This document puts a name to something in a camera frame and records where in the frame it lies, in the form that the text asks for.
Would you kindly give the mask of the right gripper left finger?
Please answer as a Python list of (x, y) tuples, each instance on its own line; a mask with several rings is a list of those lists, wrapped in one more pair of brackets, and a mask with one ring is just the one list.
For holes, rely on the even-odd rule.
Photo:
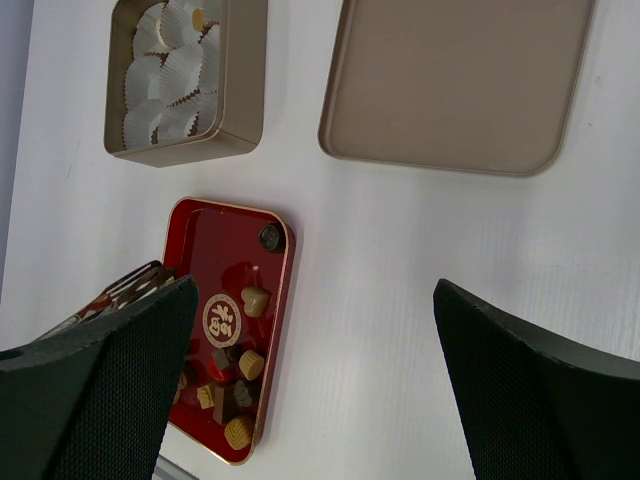
[(198, 288), (1, 353), (4, 479), (149, 479), (189, 347)]

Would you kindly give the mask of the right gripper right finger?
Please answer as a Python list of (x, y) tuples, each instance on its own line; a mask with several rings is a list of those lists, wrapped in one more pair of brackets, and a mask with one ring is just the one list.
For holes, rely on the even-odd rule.
[(433, 303), (476, 478), (638, 478), (638, 362), (545, 330), (446, 279)]

